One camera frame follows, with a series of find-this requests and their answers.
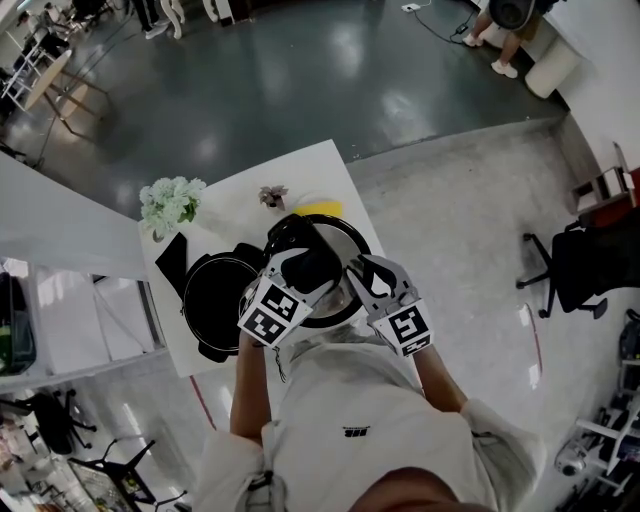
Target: white sneaker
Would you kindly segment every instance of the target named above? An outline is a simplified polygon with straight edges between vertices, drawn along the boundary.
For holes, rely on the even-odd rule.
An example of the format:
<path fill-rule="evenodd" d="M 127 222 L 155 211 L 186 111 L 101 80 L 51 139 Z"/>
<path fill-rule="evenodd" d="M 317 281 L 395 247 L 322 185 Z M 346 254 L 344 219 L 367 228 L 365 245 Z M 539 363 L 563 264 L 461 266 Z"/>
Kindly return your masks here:
<path fill-rule="evenodd" d="M 507 78 L 518 78 L 518 70 L 511 64 L 503 65 L 500 59 L 491 64 L 491 67 L 499 75 L 504 75 Z"/>
<path fill-rule="evenodd" d="M 153 27 L 151 30 L 148 30 L 146 32 L 145 37 L 147 39 L 153 39 L 156 36 L 159 36 L 160 34 L 162 34 L 165 30 L 167 30 L 167 26 L 168 25 L 156 25 L 155 27 Z"/>
<path fill-rule="evenodd" d="M 473 34 L 469 34 L 462 40 L 462 42 L 471 48 L 475 48 L 476 46 L 482 46 L 484 39 L 480 37 L 473 37 Z"/>

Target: white flowers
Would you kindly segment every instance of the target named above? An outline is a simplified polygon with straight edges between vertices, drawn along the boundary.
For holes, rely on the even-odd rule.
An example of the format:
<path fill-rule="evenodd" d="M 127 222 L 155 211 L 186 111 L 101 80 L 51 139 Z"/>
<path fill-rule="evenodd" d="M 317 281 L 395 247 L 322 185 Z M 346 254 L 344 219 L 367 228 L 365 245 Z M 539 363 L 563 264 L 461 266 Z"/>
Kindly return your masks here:
<path fill-rule="evenodd" d="M 204 181 L 188 181 L 182 176 L 170 180 L 160 178 L 151 187 L 140 190 L 142 222 L 152 229 L 156 238 L 164 238 L 176 230 L 178 222 L 191 222 L 200 204 Z"/>

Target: white floor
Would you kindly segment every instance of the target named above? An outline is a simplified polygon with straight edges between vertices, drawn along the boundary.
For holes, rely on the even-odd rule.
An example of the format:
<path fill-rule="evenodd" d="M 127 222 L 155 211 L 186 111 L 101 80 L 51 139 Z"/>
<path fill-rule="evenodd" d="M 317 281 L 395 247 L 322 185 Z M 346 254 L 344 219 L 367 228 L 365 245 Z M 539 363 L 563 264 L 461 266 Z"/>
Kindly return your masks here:
<path fill-rule="evenodd" d="M 428 302 L 437 347 L 454 377 L 469 395 L 544 437 L 549 468 L 527 510 L 553 510 L 573 484 L 551 467 L 555 453 L 576 417 L 588 417 L 610 396 L 624 311 L 640 306 L 635 290 L 617 290 L 599 321 L 565 315 L 559 304 L 541 320 L 545 286 L 516 290 L 518 278 L 541 268 L 521 234 L 533 231 L 549 244 L 573 220 L 565 206 L 573 178 L 554 140 L 547 132 L 514 136 L 386 172 L 367 172 L 365 163 L 353 174 L 387 255 L 406 266 Z M 536 316 L 539 381 L 530 372 L 537 363 L 532 326 L 520 314 L 526 304 Z M 277 407 L 284 386 L 273 368 L 271 377 Z M 199 375 L 197 383 L 215 424 L 228 428 L 233 370 Z M 211 427 L 192 383 L 178 379 L 168 356 L 72 385 L 100 428 L 87 436 L 92 454 L 113 437 L 156 439 L 139 471 L 157 498 L 194 489 Z M 119 443 L 114 459 L 131 457 L 141 442 Z"/>

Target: black logo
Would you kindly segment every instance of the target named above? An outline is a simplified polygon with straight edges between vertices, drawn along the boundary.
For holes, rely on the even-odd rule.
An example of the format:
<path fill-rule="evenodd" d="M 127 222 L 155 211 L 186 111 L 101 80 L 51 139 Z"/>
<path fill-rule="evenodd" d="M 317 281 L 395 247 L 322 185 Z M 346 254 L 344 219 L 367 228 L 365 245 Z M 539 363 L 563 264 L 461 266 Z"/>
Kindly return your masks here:
<path fill-rule="evenodd" d="M 344 437 L 364 437 L 367 435 L 367 432 L 371 427 L 362 427 L 362 428 L 347 428 L 342 427 L 344 430 Z"/>
<path fill-rule="evenodd" d="M 431 343 L 431 335 L 429 334 L 428 336 L 425 336 L 421 340 L 414 341 L 413 343 L 410 343 L 409 345 L 405 345 L 404 347 L 402 347 L 402 355 L 407 357 L 408 355 L 413 354 L 418 350 L 428 347 L 430 343 Z"/>

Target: yellow object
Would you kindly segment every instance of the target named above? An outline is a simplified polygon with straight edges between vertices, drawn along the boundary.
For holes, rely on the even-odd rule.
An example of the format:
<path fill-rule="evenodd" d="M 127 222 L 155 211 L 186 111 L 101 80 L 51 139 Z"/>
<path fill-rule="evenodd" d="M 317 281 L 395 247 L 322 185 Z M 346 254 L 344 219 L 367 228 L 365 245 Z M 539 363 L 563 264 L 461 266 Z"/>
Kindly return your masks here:
<path fill-rule="evenodd" d="M 324 201 L 322 203 L 303 204 L 293 209 L 293 213 L 298 215 L 331 215 L 342 218 L 342 203 L 340 201 Z"/>

